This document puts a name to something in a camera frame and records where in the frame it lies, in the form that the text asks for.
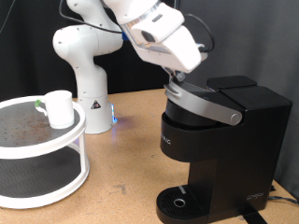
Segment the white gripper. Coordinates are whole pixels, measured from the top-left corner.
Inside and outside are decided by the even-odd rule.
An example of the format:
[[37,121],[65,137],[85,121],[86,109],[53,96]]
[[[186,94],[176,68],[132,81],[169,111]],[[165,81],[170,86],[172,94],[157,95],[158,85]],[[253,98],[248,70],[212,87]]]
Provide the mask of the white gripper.
[[185,26],[177,28],[162,43],[152,44],[147,49],[136,48],[136,53],[144,62],[169,68],[169,79],[177,79],[178,82],[186,78],[184,73],[190,73],[202,61],[200,51]]

